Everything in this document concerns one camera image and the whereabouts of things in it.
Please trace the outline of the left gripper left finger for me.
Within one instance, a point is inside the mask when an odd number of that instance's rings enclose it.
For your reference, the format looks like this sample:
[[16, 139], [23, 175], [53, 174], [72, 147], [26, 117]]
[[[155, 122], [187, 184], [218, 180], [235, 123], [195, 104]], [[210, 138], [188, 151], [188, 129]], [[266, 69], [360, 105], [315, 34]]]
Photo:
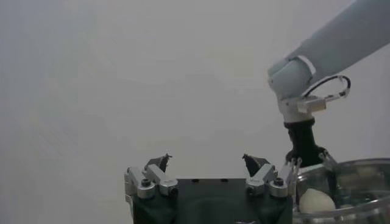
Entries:
[[165, 154], [150, 159], [142, 169], [128, 167], [124, 172], [125, 199], [131, 200], [132, 197], [138, 197], [148, 200], [157, 194], [176, 197], [179, 191], [179, 181], [165, 173], [170, 158], [171, 155]]

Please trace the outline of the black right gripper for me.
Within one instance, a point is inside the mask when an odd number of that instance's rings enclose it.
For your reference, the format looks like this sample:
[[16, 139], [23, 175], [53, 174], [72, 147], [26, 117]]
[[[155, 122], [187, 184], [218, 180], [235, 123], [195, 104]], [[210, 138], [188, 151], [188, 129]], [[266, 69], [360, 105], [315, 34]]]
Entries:
[[292, 142], [290, 150], [285, 159], [288, 163], [288, 182], [297, 180], [300, 167], [309, 167], [322, 164], [327, 171], [327, 183], [330, 197], [336, 200], [338, 192], [337, 169], [338, 163], [323, 147], [318, 146], [314, 139], [313, 125], [314, 119], [300, 122], [285, 122]]

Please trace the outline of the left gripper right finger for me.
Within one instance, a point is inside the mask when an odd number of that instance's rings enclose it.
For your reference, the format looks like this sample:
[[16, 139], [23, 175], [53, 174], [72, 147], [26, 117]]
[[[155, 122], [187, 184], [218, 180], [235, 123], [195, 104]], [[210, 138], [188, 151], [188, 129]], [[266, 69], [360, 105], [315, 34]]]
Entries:
[[244, 154], [249, 177], [246, 178], [246, 187], [254, 196], [262, 195], [268, 190], [276, 198], [293, 196], [296, 181], [296, 160], [286, 161], [281, 170], [264, 158]]

